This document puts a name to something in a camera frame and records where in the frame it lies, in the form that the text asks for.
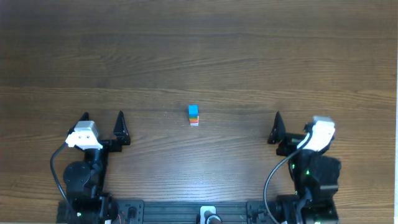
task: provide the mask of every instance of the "wood grain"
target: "wood grain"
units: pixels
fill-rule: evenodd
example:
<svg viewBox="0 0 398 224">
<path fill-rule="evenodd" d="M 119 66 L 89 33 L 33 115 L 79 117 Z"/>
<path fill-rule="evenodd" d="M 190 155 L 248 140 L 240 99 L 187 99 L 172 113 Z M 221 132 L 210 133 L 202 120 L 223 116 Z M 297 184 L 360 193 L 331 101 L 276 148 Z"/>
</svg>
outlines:
<svg viewBox="0 0 398 224">
<path fill-rule="evenodd" d="M 0 1 L 0 221 L 54 222 L 49 159 L 84 111 L 111 137 L 106 190 L 146 201 L 259 200 L 274 115 L 336 121 L 342 223 L 392 223 L 397 1 Z M 198 104 L 190 127 L 187 105 Z M 82 153 L 63 151 L 62 174 Z M 270 194 L 292 192 L 286 167 Z"/>
</svg>

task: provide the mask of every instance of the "black cable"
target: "black cable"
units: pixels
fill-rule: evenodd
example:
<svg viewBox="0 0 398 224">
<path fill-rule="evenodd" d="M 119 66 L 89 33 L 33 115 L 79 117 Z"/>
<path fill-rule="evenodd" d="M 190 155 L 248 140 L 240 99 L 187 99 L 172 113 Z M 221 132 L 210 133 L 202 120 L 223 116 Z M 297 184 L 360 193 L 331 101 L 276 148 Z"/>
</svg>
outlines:
<svg viewBox="0 0 398 224">
<path fill-rule="evenodd" d="M 63 143 L 63 144 L 55 151 L 55 153 L 52 154 L 52 157 L 51 157 L 51 160 L 50 160 L 50 167 L 51 167 L 52 175 L 54 176 L 55 183 L 56 183 L 58 189 L 60 189 L 61 195 L 62 195 L 63 199 L 65 200 L 65 203 L 66 203 L 67 207 L 69 208 L 69 211 L 72 213 L 72 216 L 73 216 L 73 214 L 76 214 L 76 213 L 75 213 L 75 211 L 73 210 L 73 207 L 70 205 L 70 203 L 69 203 L 69 201 L 68 201 L 68 199 L 67 199 L 67 196 L 65 195 L 65 192 L 64 192 L 63 189 L 62 189 L 61 183 L 60 183 L 60 181 L 58 180 L 57 173 L 55 173 L 55 169 L 54 169 L 54 159 L 55 159 L 55 157 L 58 155 L 58 153 L 59 153 L 66 145 L 67 145 L 66 143 Z"/>
<path fill-rule="evenodd" d="M 266 212 L 268 213 L 269 217 L 272 219 L 272 221 L 276 224 L 279 224 L 279 222 L 274 218 L 274 216 L 271 214 L 271 211 L 269 210 L 268 204 L 267 204 L 267 189 L 268 189 L 268 185 L 269 185 L 269 181 L 271 180 L 272 176 L 275 174 L 275 172 L 289 159 L 293 158 L 295 155 L 297 155 L 297 153 L 299 153 L 310 141 L 312 138 L 312 132 L 309 132 L 309 137 L 308 139 L 304 142 L 304 144 L 302 144 L 299 148 L 296 149 L 296 151 L 294 151 L 293 153 L 291 153 L 290 155 L 288 155 L 285 159 L 282 159 L 282 161 L 280 161 L 275 168 L 271 171 L 271 173 L 269 174 L 266 183 L 264 184 L 264 205 L 266 207 Z"/>
</svg>

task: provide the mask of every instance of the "blue block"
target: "blue block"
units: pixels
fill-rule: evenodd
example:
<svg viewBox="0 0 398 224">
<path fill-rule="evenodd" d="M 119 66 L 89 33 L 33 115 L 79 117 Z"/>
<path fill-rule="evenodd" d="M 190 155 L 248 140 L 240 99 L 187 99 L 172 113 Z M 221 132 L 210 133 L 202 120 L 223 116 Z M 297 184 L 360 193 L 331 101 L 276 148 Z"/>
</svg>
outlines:
<svg viewBox="0 0 398 224">
<path fill-rule="evenodd" d="M 189 116 L 198 116 L 198 105 L 189 105 L 188 113 Z"/>
</svg>

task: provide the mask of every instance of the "wooden table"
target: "wooden table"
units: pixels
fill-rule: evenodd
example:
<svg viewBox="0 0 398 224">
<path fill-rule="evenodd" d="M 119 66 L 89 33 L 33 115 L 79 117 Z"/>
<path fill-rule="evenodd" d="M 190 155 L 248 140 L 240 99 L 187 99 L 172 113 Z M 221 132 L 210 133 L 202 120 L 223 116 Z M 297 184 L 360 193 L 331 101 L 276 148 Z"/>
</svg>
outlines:
<svg viewBox="0 0 398 224">
<path fill-rule="evenodd" d="M 335 120 L 341 222 L 392 223 L 396 65 L 390 0 L 0 1 L 0 221 L 55 221 L 50 156 L 84 111 L 109 138 L 123 110 L 133 135 L 115 197 L 260 200 L 279 110 L 293 133 Z M 292 191 L 283 167 L 270 197 Z"/>
</svg>

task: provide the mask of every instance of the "brown wooden surface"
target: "brown wooden surface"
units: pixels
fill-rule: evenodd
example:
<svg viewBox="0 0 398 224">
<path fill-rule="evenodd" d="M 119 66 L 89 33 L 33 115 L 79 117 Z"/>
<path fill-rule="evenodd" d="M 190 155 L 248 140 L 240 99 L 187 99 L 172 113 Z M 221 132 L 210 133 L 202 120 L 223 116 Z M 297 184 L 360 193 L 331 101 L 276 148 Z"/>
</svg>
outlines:
<svg viewBox="0 0 398 224">
<path fill-rule="evenodd" d="M 274 115 L 336 121 L 342 223 L 392 223 L 397 3 L 0 1 L 0 221 L 54 222 L 49 159 L 88 111 L 110 137 L 106 190 L 162 201 L 261 199 Z M 191 128 L 187 106 L 198 104 Z M 58 175 L 82 153 L 69 149 Z M 271 195 L 292 192 L 286 167 Z"/>
</svg>

